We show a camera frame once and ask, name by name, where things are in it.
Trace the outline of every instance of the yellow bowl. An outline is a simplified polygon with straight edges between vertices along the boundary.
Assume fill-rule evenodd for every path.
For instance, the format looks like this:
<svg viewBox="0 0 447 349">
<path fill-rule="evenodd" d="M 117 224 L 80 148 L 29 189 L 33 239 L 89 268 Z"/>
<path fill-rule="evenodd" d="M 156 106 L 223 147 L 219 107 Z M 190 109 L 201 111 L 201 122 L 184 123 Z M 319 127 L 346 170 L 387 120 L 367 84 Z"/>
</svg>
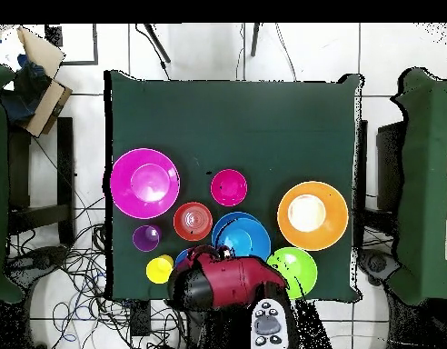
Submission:
<svg viewBox="0 0 447 349">
<path fill-rule="evenodd" d="M 146 276 L 155 284 L 164 284 L 168 281 L 172 269 L 174 269 L 174 259 L 170 255 L 163 254 L 148 263 Z"/>
</svg>

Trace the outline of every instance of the pink bowl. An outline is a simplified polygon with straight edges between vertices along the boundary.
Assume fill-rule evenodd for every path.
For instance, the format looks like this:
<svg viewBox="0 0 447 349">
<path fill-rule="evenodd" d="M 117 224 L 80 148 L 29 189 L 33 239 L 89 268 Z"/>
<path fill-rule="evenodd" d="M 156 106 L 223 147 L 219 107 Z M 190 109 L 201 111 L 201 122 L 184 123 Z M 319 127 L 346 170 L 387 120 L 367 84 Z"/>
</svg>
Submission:
<svg viewBox="0 0 447 349">
<path fill-rule="evenodd" d="M 111 192 L 123 213 L 138 219 L 154 218 L 174 204 L 180 178 L 172 161 L 150 148 L 122 155 L 111 173 Z"/>
<path fill-rule="evenodd" d="M 217 173 L 211 183 L 211 194 L 223 206 L 235 206 L 246 197 L 248 186 L 244 176 L 233 169 Z"/>
</svg>

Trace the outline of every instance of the floor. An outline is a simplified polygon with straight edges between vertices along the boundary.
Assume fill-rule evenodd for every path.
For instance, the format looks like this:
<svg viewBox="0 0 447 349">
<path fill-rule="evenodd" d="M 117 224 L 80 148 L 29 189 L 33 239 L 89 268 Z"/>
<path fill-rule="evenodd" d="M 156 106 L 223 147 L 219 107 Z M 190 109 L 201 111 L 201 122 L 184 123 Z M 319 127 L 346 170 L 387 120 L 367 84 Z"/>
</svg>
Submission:
<svg viewBox="0 0 447 349">
<path fill-rule="evenodd" d="M 172 58 L 167 66 L 171 79 L 243 79 L 242 24 L 183 24 L 156 25 L 165 50 Z M 41 25 L 30 29 L 44 35 Z M 142 79 L 166 79 L 159 60 L 147 39 L 135 30 L 135 25 L 96 25 L 97 65 L 95 65 L 93 25 L 62 25 L 65 61 L 72 65 L 60 68 L 56 80 L 74 90 L 61 116 L 74 119 L 75 189 L 77 212 L 103 197 L 104 173 L 104 101 L 103 70 L 116 69 Z M 374 208 L 377 195 L 375 134 L 381 125 L 402 120 L 398 106 L 390 101 L 397 93 L 400 74 L 413 66 L 426 67 L 431 73 L 447 78 L 447 25 L 437 24 L 280 24 L 283 40 L 293 62 L 298 81 L 336 82 L 344 74 L 360 73 L 363 86 L 362 119 L 369 121 L 367 157 L 368 207 Z M 246 24 L 245 79 L 283 80 L 292 82 L 293 75 L 275 24 L 261 27 L 256 57 L 249 55 L 253 24 Z M 42 135 L 40 144 L 55 161 L 56 130 Z M 56 171 L 35 143 L 31 146 L 32 205 L 54 204 Z M 104 220 L 104 200 L 88 210 L 92 223 Z M 77 229 L 89 225 L 86 213 L 76 222 Z M 20 243 L 30 234 L 22 234 Z M 88 237 L 78 241 L 78 247 L 89 247 Z M 40 228 L 30 247 L 58 244 L 54 226 Z M 388 306 L 380 287 L 368 284 L 364 274 L 357 272 L 352 283 L 363 294 L 356 304 L 316 302 L 317 310 L 330 336 L 334 349 L 384 349 L 388 333 Z M 66 308 L 75 294 L 74 284 L 62 272 L 42 279 L 35 288 L 31 307 L 31 325 L 36 341 L 55 343 Z M 160 311 L 162 301 L 154 301 Z M 108 326 L 95 328 L 89 314 L 80 314 L 65 333 L 56 349 L 129 349 L 119 334 Z M 155 319 L 157 326 L 164 319 Z M 127 337 L 126 328 L 122 333 Z M 176 344 L 176 335 L 171 335 Z"/>
</svg>

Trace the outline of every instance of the table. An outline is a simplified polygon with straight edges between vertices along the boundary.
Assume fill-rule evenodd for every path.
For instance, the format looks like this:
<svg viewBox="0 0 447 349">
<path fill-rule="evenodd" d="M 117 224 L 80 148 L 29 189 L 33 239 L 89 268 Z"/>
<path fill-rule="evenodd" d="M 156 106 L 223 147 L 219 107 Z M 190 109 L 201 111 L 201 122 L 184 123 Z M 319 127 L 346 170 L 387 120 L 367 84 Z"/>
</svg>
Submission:
<svg viewBox="0 0 447 349">
<path fill-rule="evenodd" d="M 273 250 L 288 245 L 278 229 L 276 211 L 295 184 L 331 184 L 353 213 L 354 93 L 360 76 L 346 76 L 338 84 L 138 82 L 112 71 L 104 73 L 104 80 L 107 143 L 112 139 L 112 148 L 106 148 L 106 198 L 112 199 L 113 162 L 134 148 L 164 152 L 181 178 L 174 206 L 155 219 L 136 220 L 106 205 L 106 230 L 112 236 L 106 263 L 108 271 L 113 270 L 107 276 L 107 293 L 113 298 L 167 298 L 166 284 L 149 282 L 145 267 L 160 254 L 175 258 L 193 245 L 179 238 L 172 226 L 175 210 L 185 202 L 206 204 L 215 222 L 235 210 L 255 215 L 268 230 Z M 248 181 L 248 195 L 234 208 L 220 206 L 209 193 L 213 176 L 223 168 L 240 170 Z M 312 252 L 319 278 L 309 298 L 358 299 L 349 284 L 352 222 L 350 215 L 338 243 Z M 133 231 L 141 224 L 158 224 L 163 230 L 161 243 L 151 253 L 139 252 L 132 244 Z M 201 243 L 210 243 L 210 235 Z"/>
</svg>

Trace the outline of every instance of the purple cup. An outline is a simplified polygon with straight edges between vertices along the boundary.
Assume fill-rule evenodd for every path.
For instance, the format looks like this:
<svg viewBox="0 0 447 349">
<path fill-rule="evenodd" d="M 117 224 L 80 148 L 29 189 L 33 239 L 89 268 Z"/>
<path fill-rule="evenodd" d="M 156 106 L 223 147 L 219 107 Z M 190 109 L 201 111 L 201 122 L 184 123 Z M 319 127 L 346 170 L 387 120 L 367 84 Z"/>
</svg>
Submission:
<svg viewBox="0 0 447 349">
<path fill-rule="evenodd" d="M 155 224 L 145 224 L 133 233 L 133 243 L 142 252 L 151 252 L 159 245 L 161 229 Z"/>
</svg>

